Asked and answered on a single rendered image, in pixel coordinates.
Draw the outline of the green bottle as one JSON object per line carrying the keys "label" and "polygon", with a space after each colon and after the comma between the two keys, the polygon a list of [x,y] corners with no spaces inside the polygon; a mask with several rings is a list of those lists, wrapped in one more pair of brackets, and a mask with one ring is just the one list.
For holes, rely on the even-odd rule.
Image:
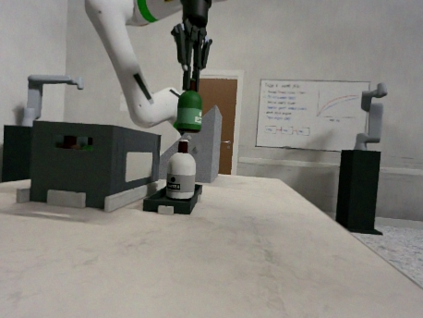
{"label": "green bottle", "polygon": [[201,131],[202,99],[195,90],[196,80],[190,79],[189,90],[182,92],[178,98],[176,129],[179,132],[199,133]]}
{"label": "green bottle", "polygon": [[83,150],[92,151],[92,138],[88,137],[88,145],[82,147]]}

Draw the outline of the white bottle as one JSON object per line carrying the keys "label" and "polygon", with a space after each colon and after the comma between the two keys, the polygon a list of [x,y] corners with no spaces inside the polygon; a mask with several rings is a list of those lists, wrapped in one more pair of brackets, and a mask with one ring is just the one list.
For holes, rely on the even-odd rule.
{"label": "white bottle", "polygon": [[178,140],[178,152],[167,166],[166,197],[173,201],[189,201],[194,196],[196,162],[187,153],[188,140]]}

